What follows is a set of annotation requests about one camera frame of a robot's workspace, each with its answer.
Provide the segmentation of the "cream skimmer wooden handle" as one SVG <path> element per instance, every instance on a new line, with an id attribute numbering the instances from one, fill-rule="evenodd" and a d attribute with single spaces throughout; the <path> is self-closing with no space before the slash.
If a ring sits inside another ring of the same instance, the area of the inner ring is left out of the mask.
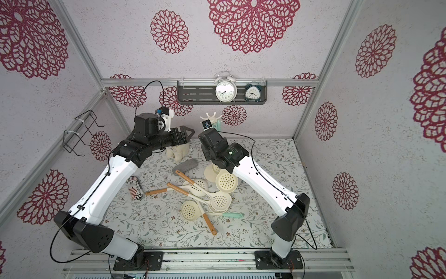
<path id="1" fill-rule="evenodd" d="M 186 201 L 181 206 L 181 215 L 187 221 L 195 221 L 199 216 L 204 218 L 209 230 L 212 235 L 216 236 L 218 234 L 217 229 L 214 227 L 213 223 L 208 217 L 208 214 L 204 211 L 204 209 L 193 201 Z"/>

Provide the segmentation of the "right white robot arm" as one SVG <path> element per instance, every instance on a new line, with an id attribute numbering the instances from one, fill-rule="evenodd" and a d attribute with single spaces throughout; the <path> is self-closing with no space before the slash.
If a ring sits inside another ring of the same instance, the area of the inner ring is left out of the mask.
<path id="1" fill-rule="evenodd" d="M 288 260 L 297 231 L 308 215 L 310 198 L 305 193 L 296 194 L 288 190 L 255 162 L 253 155 L 238 143 L 229 144 L 227 139 L 214 128 L 198 136 L 204 157 L 221 169 L 242 179 L 262 196 L 277 218 L 272 222 L 274 242 L 270 249 L 271 258 L 279 263 Z"/>

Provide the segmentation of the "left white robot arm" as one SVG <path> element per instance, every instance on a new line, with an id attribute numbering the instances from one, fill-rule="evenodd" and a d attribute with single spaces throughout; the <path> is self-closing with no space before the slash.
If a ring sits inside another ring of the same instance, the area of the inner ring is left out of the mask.
<path id="1" fill-rule="evenodd" d="M 68 211 L 59 211 L 54 222 L 65 237 L 92 253 L 106 253 L 141 266 L 143 246 L 103 226 L 111 202 L 126 181 L 157 150 L 186 144 L 195 131 L 186 126 L 172 128 L 171 117 L 142 113 L 134 118 L 134 129 L 113 149 L 108 165 L 84 196 Z"/>

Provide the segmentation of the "cream utensil rack stand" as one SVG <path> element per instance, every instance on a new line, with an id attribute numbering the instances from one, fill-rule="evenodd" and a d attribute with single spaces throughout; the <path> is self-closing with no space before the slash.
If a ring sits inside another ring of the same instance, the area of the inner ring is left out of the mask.
<path id="1" fill-rule="evenodd" d="M 221 119 L 221 116 L 218 116 L 218 117 L 216 116 L 216 112 L 214 112 L 214 114 L 212 116 L 210 116 L 208 113 L 206 113 L 206 116 L 207 117 L 201 117 L 201 119 L 202 120 L 209 119 L 209 120 L 211 120 L 212 123 L 214 123 L 217 119 Z M 209 182 L 214 183 L 214 182 L 216 182 L 216 177 L 219 174 L 219 172 L 220 172 L 220 168 L 211 163 L 208 167 L 205 168 L 204 176 Z"/>

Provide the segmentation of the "white plush dog toy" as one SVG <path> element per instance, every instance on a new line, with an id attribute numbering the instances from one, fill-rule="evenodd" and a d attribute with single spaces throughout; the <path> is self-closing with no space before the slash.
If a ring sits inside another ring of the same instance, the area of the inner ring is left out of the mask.
<path id="1" fill-rule="evenodd" d="M 167 147 L 166 157 L 173 159 L 176 164 L 179 164 L 181 160 L 188 155 L 189 149 L 189 143 Z"/>

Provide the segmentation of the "white alarm clock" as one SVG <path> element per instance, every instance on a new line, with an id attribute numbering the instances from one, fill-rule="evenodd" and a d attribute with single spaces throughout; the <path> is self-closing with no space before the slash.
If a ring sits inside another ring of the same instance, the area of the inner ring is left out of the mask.
<path id="1" fill-rule="evenodd" d="M 236 78 L 229 71 L 220 71 L 214 81 L 216 97 L 220 102 L 233 102 L 238 88 Z"/>

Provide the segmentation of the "teal alarm clock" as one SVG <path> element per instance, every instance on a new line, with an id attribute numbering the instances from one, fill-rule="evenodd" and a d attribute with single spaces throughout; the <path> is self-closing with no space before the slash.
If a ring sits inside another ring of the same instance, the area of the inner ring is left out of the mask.
<path id="1" fill-rule="evenodd" d="M 261 100 L 261 86 L 259 83 L 250 83 L 245 86 L 245 101 L 259 102 Z"/>

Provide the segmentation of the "flag print rolled pouch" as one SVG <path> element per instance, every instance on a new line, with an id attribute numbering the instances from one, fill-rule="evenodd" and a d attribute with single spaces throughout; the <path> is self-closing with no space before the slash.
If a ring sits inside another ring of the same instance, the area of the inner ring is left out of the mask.
<path id="1" fill-rule="evenodd" d="M 141 200 L 143 198 L 144 192 L 136 176 L 131 176 L 126 181 L 126 185 L 133 200 Z"/>

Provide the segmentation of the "grey wall shelf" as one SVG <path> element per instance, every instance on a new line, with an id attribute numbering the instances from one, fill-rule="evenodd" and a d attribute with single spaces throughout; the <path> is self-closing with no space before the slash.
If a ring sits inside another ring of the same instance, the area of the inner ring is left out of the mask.
<path id="1" fill-rule="evenodd" d="M 250 83 L 259 83 L 261 86 L 261 100 L 259 102 L 245 101 L 245 86 Z M 181 86 L 178 83 L 178 101 L 182 105 L 225 105 L 234 103 L 236 105 L 263 105 L 267 101 L 267 81 L 252 81 L 241 86 L 237 86 L 238 93 L 233 102 L 220 102 L 215 93 L 216 85 L 212 86 Z"/>

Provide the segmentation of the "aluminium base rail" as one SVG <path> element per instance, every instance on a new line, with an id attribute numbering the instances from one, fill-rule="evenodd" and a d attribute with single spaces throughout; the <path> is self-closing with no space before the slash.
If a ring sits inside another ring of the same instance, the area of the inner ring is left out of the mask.
<path id="1" fill-rule="evenodd" d="M 267 263 L 261 248 L 148 249 L 150 268 L 127 270 L 106 254 L 82 257 L 74 250 L 63 279 L 357 279 L 346 249 L 297 249 L 283 267 Z"/>

